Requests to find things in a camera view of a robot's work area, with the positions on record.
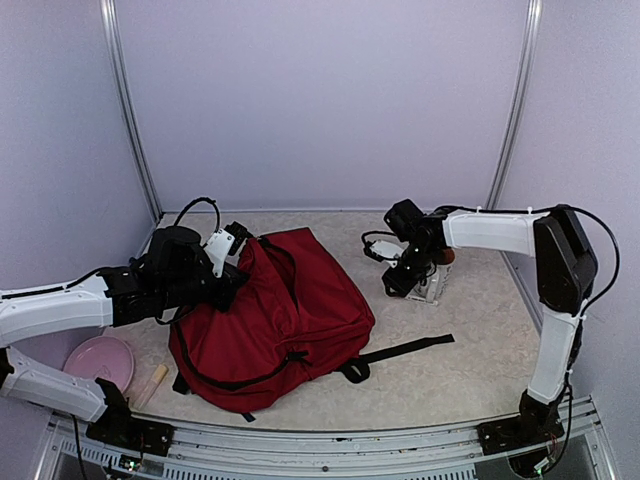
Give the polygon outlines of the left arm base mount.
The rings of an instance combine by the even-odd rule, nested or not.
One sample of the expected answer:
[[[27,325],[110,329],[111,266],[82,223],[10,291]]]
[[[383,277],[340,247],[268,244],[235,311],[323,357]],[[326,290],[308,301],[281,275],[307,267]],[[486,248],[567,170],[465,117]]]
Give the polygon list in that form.
[[[135,417],[118,387],[111,381],[97,378],[97,385],[105,395],[106,410],[90,421],[86,436],[108,445],[166,457],[174,434],[167,423]]]

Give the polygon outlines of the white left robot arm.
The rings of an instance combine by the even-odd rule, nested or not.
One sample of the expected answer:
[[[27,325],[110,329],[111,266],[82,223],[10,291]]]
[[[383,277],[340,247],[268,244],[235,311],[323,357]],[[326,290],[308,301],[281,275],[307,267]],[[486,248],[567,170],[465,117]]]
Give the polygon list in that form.
[[[24,354],[16,343],[88,327],[118,328],[169,310],[210,303],[224,310],[247,277],[228,263],[246,234],[217,229],[208,240],[190,228],[156,230],[145,254],[126,266],[99,267],[66,284],[1,294],[1,394],[65,412],[121,445],[140,434],[121,390],[110,380],[82,380]]]

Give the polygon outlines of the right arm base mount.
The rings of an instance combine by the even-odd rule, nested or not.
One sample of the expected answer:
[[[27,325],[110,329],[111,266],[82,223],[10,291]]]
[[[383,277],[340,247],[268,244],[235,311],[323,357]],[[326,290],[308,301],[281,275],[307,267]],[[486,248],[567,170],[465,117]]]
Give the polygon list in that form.
[[[515,416],[480,423],[476,431],[483,454],[503,453],[562,437],[564,427],[558,407],[563,394],[545,404],[524,391]]]

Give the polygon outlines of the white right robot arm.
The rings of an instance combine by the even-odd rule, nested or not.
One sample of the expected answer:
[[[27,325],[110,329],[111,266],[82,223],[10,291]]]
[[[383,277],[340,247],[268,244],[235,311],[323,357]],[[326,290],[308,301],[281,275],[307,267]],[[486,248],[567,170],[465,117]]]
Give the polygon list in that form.
[[[543,321],[527,395],[539,404],[556,401],[565,388],[598,271],[575,211],[568,205],[499,211],[441,206],[424,213],[406,199],[393,205],[384,222],[397,241],[369,241],[366,246],[371,258],[388,263],[383,284],[391,296],[407,296],[450,249],[485,249],[534,259]]]

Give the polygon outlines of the dark red student backpack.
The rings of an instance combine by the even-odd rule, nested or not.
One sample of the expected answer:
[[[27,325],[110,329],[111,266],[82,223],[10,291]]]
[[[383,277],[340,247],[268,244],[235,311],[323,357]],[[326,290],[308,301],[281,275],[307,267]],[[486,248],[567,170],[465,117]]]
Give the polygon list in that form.
[[[375,316],[309,228],[248,239],[237,266],[250,278],[230,309],[202,303],[181,315],[169,337],[173,390],[223,410],[252,414],[332,373],[360,384],[373,363],[454,340],[423,337],[363,353]]]

